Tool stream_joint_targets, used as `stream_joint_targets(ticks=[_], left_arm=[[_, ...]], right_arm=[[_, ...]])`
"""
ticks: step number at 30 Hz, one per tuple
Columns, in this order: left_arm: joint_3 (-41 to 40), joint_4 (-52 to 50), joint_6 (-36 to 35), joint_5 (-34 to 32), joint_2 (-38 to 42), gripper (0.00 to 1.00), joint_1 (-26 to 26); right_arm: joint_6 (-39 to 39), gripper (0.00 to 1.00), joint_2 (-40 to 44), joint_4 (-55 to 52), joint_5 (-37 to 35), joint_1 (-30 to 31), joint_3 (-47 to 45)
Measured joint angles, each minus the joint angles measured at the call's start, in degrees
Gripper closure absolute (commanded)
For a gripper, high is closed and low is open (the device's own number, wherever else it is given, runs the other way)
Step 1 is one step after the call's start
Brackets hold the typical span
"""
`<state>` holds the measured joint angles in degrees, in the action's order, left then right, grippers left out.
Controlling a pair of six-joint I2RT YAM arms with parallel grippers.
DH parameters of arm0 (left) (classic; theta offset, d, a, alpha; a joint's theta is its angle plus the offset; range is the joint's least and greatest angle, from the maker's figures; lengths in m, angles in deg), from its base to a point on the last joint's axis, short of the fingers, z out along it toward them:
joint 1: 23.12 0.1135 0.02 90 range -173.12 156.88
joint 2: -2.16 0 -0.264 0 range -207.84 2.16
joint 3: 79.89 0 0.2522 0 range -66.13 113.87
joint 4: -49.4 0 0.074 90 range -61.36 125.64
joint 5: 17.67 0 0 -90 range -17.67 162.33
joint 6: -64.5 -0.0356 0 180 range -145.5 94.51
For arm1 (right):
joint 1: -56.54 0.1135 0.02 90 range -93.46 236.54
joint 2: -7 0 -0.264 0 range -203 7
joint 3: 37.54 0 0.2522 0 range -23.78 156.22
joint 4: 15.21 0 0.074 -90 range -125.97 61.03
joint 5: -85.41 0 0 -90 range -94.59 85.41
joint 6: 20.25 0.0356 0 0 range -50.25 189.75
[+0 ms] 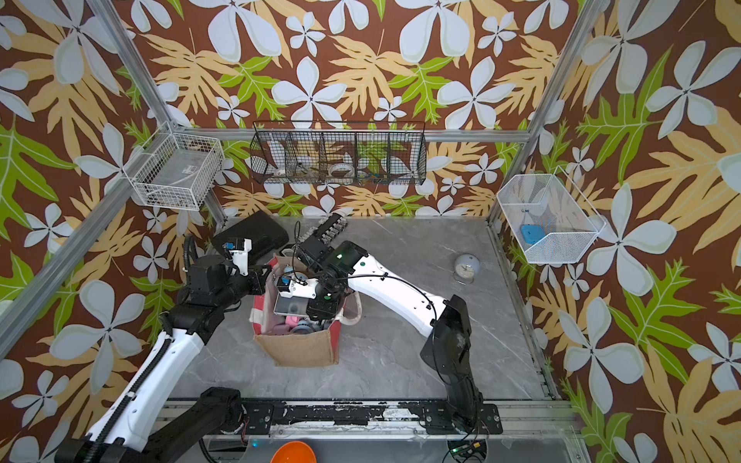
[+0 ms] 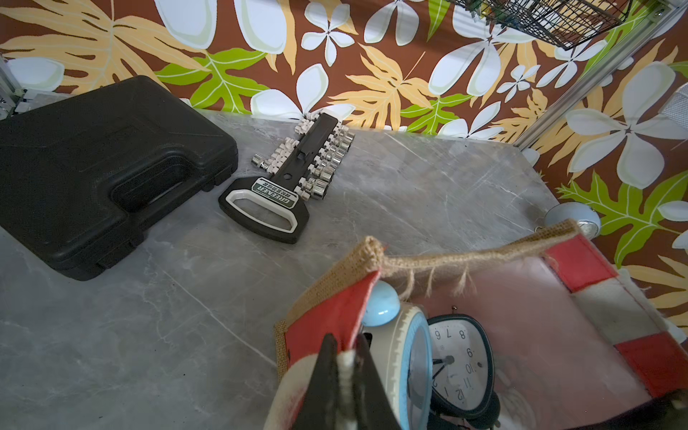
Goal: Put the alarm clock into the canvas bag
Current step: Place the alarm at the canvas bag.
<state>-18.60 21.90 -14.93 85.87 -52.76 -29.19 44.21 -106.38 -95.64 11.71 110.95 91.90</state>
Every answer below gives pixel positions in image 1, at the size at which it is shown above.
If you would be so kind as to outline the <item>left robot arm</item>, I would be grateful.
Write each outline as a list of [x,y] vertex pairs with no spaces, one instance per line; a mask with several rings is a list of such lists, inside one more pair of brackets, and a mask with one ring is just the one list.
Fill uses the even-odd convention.
[[81,439],[67,439],[57,462],[175,462],[204,436],[242,426],[239,391],[211,387],[194,408],[155,430],[179,379],[206,346],[228,311],[247,295],[262,295],[270,272],[252,265],[253,242],[229,237],[217,254],[198,256],[193,237],[183,246],[186,283],[178,302],[160,315],[156,344],[125,391]]

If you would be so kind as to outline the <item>canvas bag with red sides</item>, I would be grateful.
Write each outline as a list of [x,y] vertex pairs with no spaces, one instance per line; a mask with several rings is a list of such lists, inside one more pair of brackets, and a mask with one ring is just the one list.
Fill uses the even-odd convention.
[[266,281],[266,292],[254,299],[250,314],[257,344],[278,367],[320,368],[338,364],[342,327],[354,325],[362,318],[360,294],[351,293],[345,299],[339,316],[322,322],[316,333],[291,335],[289,331],[295,326],[285,324],[286,317],[273,312],[279,294],[278,278],[291,260],[276,255],[268,264],[272,271]]

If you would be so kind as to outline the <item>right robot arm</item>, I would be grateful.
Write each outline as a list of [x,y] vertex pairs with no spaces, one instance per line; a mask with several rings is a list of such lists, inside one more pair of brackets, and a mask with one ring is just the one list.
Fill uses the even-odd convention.
[[278,294],[306,304],[314,321],[339,320],[351,293],[381,303],[426,338],[420,357],[446,387],[453,426],[470,433],[479,423],[482,393],[470,365],[471,322],[465,301],[419,289],[352,241],[328,246],[312,237],[294,252],[306,268],[291,264],[277,281]]

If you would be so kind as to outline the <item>cream and blue alarm clock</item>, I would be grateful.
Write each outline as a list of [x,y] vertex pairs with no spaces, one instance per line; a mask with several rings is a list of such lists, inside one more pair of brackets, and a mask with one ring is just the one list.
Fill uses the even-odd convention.
[[301,320],[297,326],[289,331],[291,335],[310,335],[316,333],[316,327],[308,320]]

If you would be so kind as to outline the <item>mirror digital clock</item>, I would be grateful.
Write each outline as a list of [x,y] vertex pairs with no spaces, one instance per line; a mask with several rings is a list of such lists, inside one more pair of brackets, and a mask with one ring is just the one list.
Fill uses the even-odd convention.
[[308,308],[312,299],[305,297],[285,297],[279,293],[274,303],[273,312],[277,316],[295,316],[296,318],[308,318]]

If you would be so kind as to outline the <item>grey round globe clock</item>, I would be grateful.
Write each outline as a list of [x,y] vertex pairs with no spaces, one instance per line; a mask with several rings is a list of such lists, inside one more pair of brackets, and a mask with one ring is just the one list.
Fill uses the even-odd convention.
[[461,254],[453,264],[453,277],[463,285],[472,284],[480,272],[480,260],[471,254]]

